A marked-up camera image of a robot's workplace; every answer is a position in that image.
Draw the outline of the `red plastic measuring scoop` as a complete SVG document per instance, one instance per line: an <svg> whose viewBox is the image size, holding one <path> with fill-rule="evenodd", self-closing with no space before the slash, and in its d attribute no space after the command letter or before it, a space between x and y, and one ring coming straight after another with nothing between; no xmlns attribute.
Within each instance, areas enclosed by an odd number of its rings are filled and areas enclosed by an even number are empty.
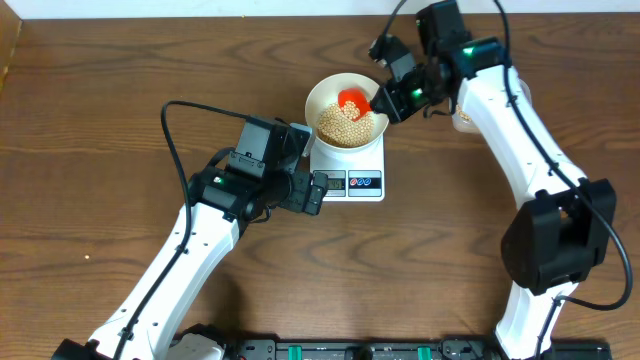
<svg viewBox="0 0 640 360"><path fill-rule="evenodd" d="M339 92L338 105L353 122L359 121L371 111L364 92L359 88L348 88Z"/></svg>

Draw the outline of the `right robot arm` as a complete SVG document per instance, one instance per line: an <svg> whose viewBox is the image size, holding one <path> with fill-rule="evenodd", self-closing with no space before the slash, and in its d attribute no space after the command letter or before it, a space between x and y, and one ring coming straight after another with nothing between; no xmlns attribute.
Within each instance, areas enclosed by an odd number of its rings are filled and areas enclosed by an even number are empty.
<svg viewBox="0 0 640 360"><path fill-rule="evenodd" d="M562 306L604 260L615 191L589 180L556 144L523 93L508 39L474 38L453 1L422 9L416 26L424 62L388 31L372 43L371 59L391 77L371 109L398 124L447 103L457 129L484 138L517 207L501 241L512 286L494 335L504 358L538 358Z"/></svg>

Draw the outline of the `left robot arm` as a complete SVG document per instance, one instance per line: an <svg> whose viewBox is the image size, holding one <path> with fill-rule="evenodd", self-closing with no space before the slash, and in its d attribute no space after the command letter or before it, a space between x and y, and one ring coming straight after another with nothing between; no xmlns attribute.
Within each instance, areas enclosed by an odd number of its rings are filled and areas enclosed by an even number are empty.
<svg viewBox="0 0 640 360"><path fill-rule="evenodd" d="M120 308L56 359L221 359L224 342L178 326L213 270L251 224L274 208L316 215L328 180L299 167L315 136L301 124L250 117L234 148L219 151L187 186L171 235Z"/></svg>

